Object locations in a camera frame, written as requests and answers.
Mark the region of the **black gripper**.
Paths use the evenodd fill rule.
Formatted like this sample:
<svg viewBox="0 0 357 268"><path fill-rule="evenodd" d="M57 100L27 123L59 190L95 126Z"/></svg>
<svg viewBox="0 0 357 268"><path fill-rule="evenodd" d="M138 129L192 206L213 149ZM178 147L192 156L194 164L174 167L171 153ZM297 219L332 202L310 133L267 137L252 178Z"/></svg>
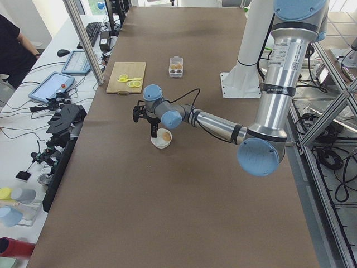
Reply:
<svg viewBox="0 0 357 268"><path fill-rule="evenodd" d="M157 117L156 118L148 117L147 121L151 124L151 137L156 138L160 119Z"/></svg>

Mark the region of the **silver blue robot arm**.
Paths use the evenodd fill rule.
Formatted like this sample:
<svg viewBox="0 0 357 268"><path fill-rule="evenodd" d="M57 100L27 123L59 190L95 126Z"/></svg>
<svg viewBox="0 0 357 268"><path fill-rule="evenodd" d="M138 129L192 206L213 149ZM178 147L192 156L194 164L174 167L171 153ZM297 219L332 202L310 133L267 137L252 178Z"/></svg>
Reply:
<svg viewBox="0 0 357 268"><path fill-rule="evenodd" d="M244 127L193 105L176 105L163 97L158 85L151 84L144 89L141 111L151 123L152 133L157 132L159 123L173 129L186 122L237 144L237 159L246 172L255 176L275 172L285 154L284 124L303 59L308 45L325 37L328 7L328 1L274 1L274 45L253 124Z"/></svg>

